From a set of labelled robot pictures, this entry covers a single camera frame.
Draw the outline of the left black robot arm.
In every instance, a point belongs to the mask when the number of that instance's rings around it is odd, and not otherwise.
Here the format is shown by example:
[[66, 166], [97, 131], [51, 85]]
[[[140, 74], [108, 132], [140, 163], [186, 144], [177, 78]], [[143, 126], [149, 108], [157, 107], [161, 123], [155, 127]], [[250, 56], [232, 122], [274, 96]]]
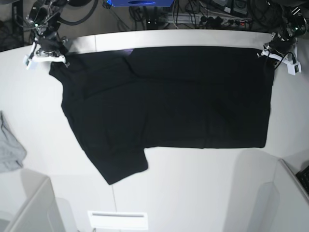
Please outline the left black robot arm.
[[309, 30], [301, 6], [307, 0], [249, 0], [247, 10], [253, 21], [271, 32], [271, 40], [263, 45], [259, 57], [266, 56], [286, 64], [293, 73], [301, 72], [297, 39]]

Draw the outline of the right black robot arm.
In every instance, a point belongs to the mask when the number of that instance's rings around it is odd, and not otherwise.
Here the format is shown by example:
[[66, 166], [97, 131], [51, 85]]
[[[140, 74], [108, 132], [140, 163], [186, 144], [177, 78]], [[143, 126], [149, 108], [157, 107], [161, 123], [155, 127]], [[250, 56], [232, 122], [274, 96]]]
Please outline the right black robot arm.
[[93, 1], [90, 11], [78, 21], [68, 21], [61, 17], [63, 9], [86, 6], [89, 0], [37, 0], [26, 18], [27, 28], [34, 34], [30, 53], [25, 56], [24, 64], [29, 70], [37, 63], [60, 62], [69, 66], [65, 55], [69, 44], [67, 37], [60, 37], [58, 29], [62, 24], [77, 26], [92, 16], [98, 1]]

